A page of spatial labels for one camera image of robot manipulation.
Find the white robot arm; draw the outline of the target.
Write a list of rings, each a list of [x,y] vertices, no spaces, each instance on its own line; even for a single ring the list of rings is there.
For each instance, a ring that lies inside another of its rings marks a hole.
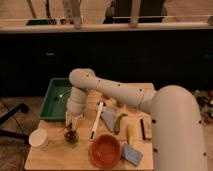
[[[165,86],[157,91],[99,78],[91,69],[74,69],[67,109],[82,114],[90,90],[151,116],[154,171],[208,171],[199,105],[187,89]]]

